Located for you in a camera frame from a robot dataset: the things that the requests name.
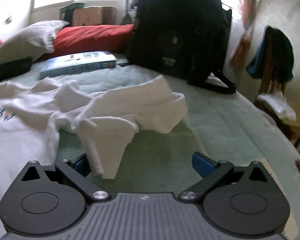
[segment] ridged gray surface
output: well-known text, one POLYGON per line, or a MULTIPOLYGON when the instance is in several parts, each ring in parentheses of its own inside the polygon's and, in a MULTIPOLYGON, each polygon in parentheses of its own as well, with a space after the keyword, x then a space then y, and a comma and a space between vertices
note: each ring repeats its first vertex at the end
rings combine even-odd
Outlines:
MULTIPOLYGON (((34 238, 6 235, 3 240, 34 238)), ((93 204, 85 218, 70 230, 40 240, 235 240, 217 231, 198 207, 183 204, 170 193, 118 193, 107 203, 93 204)), ((283 240, 279 235, 263 240, 283 240)))

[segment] metal screw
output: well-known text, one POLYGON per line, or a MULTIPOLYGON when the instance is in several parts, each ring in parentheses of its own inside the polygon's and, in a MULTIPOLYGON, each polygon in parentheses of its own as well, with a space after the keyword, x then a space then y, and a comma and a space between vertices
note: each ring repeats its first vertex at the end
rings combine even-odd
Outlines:
POLYGON ((196 196, 197 195, 192 191, 185 191, 181 193, 181 198, 186 200, 194 199, 196 196))
POLYGON ((105 191, 99 190, 92 194, 95 199, 106 199, 109 194, 105 191))

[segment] book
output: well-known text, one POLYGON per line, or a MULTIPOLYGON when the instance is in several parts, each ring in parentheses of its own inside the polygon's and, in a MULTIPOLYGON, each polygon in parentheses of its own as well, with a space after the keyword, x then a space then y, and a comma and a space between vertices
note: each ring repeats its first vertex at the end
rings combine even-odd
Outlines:
POLYGON ((106 51, 70 54, 48 59, 40 70, 40 78, 79 74, 115 67, 116 57, 106 51))

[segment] black backpack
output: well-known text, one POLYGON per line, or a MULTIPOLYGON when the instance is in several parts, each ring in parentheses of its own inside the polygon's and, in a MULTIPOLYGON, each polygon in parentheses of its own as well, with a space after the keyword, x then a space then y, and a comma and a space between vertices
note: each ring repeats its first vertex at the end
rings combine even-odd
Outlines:
POLYGON ((138 0, 130 63, 186 79, 188 84, 233 94, 223 74, 232 11, 221 0, 138 0), (213 73, 228 87, 206 83, 213 73))

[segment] dark green cloth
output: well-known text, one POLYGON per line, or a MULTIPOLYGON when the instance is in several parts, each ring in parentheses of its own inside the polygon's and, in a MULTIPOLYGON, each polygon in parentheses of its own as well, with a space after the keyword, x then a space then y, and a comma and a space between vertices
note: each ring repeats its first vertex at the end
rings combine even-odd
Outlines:
POLYGON ((293 79, 292 69, 294 56, 292 45, 287 36, 280 30, 266 27, 265 35, 256 56, 246 67, 248 74, 254 79, 261 79, 266 60, 267 36, 272 35, 273 79, 279 84, 293 79))
POLYGON ((20 76, 29 72, 31 69, 31 65, 31 57, 0 64, 0 82, 5 79, 20 76))

